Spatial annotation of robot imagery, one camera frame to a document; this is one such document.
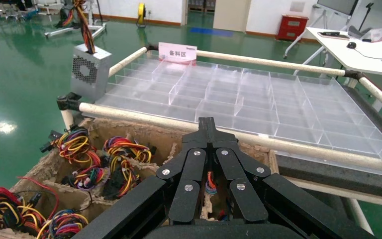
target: red fire extinguisher box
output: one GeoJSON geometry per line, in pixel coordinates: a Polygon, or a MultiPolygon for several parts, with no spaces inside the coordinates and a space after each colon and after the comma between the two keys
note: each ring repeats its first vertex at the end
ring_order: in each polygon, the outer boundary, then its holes
{"type": "Polygon", "coordinates": [[[279,33],[276,35],[277,40],[295,40],[305,29],[308,17],[282,15],[282,22],[279,33]]]}

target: black pipe connector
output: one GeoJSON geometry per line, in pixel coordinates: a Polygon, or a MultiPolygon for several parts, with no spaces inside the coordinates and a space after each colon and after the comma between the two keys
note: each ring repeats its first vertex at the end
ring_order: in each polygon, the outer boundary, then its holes
{"type": "Polygon", "coordinates": [[[350,77],[357,81],[361,79],[361,77],[365,77],[365,75],[359,71],[345,70],[344,77],[350,77]]]}
{"type": "Polygon", "coordinates": [[[152,43],[148,43],[146,45],[146,48],[147,48],[147,51],[159,51],[159,45],[157,44],[152,44],[152,43]]]}
{"type": "Polygon", "coordinates": [[[64,110],[73,110],[73,111],[80,111],[80,101],[81,96],[69,92],[67,95],[64,96],[58,96],[56,99],[56,103],[58,104],[58,108],[61,111],[64,110]]]}

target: wire bundle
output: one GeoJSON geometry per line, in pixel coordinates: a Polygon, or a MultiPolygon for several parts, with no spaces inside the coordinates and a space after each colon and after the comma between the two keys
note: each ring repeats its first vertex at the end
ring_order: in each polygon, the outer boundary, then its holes
{"type": "Polygon", "coordinates": [[[105,156],[111,156],[113,160],[118,160],[117,157],[126,159],[133,158],[142,163],[150,163],[152,153],[146,146],[132,143],[128,139],[120,136],[112,137],[104,142],[103,153],[105,156]]]}
{"type": "Polygon", "coordinates": [[[53,144],[58,147],[59,155],[67,159],[70,164],[73,162],[89,162],[89,167],[100,167],[100,158],[94,152],[96,149],[90,144],[87,129],[83,127],[78,127],[70,132],[66,132],[60,138],[56,139],[53,144]]]}
{"type": "Polygon", "coordinates": [[[68,12],[67,19],[65,19],[65,21],[63,21],[61,25],[68,26],[68,24],[71,23],[73,18],[74,18],[74,8],[70,9],[70,11],[68,12]]]}
{"type": "Polygon", "coordinates": [[[75,181],[70,182],[71,186],[83,191],[90,191],[95,186],[102,182],[104,178],[104,169],[92,166],[82,171],[74,171],[73,176],[75,181]]]}
{"type": "Polygon", "coordinates": [[[73,210],[61,210],[42,227],[36,239],[71,238],[88,224],[84,216],[76,214],[73,210]]]}
{"type": "Polygon", "coordinates": [[[102,151],[110,161],[111,179],[109,186],[106,185],[110,193],[107,196],[121,198],[140,183],[140,175],[135,172],[130,160],[150,163],[152,153],[148,147],[120,136],[106,140],[102,151]]]}
{"type": "Polygon", "coordinates": [[[73,0],[74,8],[77,10],[77,15],[78,15],[78,18],[80,19],[81,34],[83,35],[84,44],[87,47],[88,53],[94,54],[96,52],[95,42],[93,39],[92,32],[89,29],[89,23],[87,21],[87,18],[83,10],[83,4],[85,2],[86,2],[85,0],[73,0]]]}
{"type": "Polygon", "coordinates": [[[213,183],[213,172],[207,173],[207,182],[205,183],[205,191],[211,195],[214,195],[217,193],[216,185],[213,183]]]}
{"type": "Polygon", "coordinates": [[[23,197],[0,187],[0,228],[11,228],[36,235],[46,219],[34,209],[41,194],[25,203],[23,197]]]}

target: clear acrylic tray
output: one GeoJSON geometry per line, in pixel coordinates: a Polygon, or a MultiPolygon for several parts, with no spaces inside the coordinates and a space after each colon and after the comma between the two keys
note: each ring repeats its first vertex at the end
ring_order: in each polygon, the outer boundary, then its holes
{"type": "Polygon", "coordinates": [[[96,104],[191,122],[214,117],[219,127],[382,159],[382,134],[335,79],[151,55],[118,72],[96,104]]]}

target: cardboard divider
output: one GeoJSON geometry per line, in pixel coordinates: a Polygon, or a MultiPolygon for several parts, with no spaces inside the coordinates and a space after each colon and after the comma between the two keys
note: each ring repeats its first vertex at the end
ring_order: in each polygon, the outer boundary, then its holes
{"type": "MultiPolygon", "coordinates": [[[[152,159],[152,167],[138,170],[140,176],[145,179],[149,175],[155,175],[155,170],[165,161],[172,159],[181,151],[182,136],[190,133],[186,130],[172,130],[144,123],[113,119],[85,119],[80,126],[88,129],[92,145],[101,150],[104,142],[113,136],[131,137],[142,145],[157,147],[156,154],[152,159]]],[[[241,150],[250,157],[260,161],[271,168],[272,173],[278,172],[275,153],[272,150],[258,146],[239,143],[241,150]]],[[[101,190],[92,190],[92,203],[87,192],[62,185],[62,178],[77,170],[80,165],[70,164],[66,159],[59,156],[57,149],[51,150],[43,156],[38,163],[25,175],[25,177],[38,181],[46,187],[53,189],[59,199],[57,210],[83,209],[79,213],[85,216],[89,222],[94,220],[103,211],[110,208],[117,200],[107,201],[100,195],[101,190]]],[[[12,192],[21,192],[26,200],[29,200],[35,192],[46,191],[29,180],[18,181],[11,189],[12,192]]],[[[44,217],[48,217],[55,205],[55,197],[52,193],[42,192],[42,197],[36,205],[44,217]]],[[[32,239],[35,237],[27,234],[14,232],[11,229],[0,230],[0,239],[32,239]]]]}

